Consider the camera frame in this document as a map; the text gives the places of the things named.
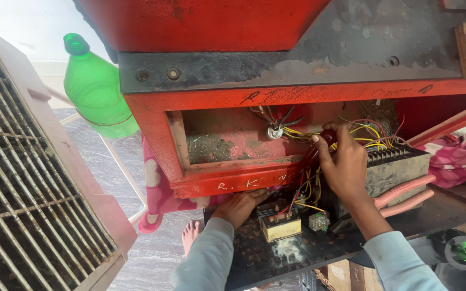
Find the pink blanket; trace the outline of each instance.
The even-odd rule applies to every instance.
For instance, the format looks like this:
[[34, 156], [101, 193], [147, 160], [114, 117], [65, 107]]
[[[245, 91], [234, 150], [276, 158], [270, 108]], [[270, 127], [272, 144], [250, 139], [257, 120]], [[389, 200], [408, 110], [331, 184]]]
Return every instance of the pink blanket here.
[[438, 138], [418, 149], [433, 154], [429, 174], [436, 176], [434, 184], [450, 188], [466, 181], [466, 134]]
[[149, 210], [139, 221], [140, 232], [149, 234], [155, 231], [160, 226], [165, 213], [214, 206], [229, 197], [230, 194], [190, 199], [174, 198], [168, 180], [143, 135], [141, 141], [145, 162], [146, 203]]

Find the screw hole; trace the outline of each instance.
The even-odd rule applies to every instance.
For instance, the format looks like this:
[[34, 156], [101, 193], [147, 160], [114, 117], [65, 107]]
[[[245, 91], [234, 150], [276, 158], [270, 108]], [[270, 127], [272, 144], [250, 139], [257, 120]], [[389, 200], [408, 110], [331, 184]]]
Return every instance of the screw hole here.
[[398, 60], [396, 56], [392, 56], [389, 58], [389, 64], [392, 65], [393, 67], [398, 67], [398, 65], [400, 64], [400, 61]]
[[144, 82], [144, 81], [147, 81], [148, 78], [149, 78], [149, 71], [145, 69], [139, 69], [136, 71], [136, 79], [138, 79], [138, 81]]

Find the red metal machine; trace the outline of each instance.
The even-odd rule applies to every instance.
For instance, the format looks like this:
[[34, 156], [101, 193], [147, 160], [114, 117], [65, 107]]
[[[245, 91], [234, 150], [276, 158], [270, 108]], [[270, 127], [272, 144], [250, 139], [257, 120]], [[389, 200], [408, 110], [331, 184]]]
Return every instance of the red metal machine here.
[[317, 130], [360, 117], [356, 101], [392, 99], [413, 146], [466, 126], [466, 59], [454, 37], [465, 11], [329, 2], [80, 0], [179, 198], [295, 177], [304, 145], [267, 139], [250, 107], [281, 117], [296, 105], [289, 119]]

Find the person's left hand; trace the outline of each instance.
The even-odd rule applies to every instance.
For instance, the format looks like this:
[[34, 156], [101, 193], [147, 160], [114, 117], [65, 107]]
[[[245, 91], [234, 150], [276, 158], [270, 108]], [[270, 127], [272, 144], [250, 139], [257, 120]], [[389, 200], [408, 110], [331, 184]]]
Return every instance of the person's left hand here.
[[237, 229], [248, 219], [253, 209], [267, 197], [269, 190], [266, 188], [233, 194], [218, 206], [211, 217], [222, 218]]

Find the person's right hand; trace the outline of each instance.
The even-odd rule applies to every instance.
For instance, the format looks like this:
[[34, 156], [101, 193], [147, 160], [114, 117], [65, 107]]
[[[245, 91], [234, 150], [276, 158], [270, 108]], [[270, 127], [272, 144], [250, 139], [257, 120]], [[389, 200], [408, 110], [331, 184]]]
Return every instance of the person's right hand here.
[[368, 162], [366, 150], [350, 135], [345, 124], [329, 122], [323, 125], [323, 129], [335, 130], [338, 140], [337, 153], [332, 157], [325, 139], [319, 135], [312, 136], [328, 186], [343, 203], [354, 199], [368, 200], [365, 187]]

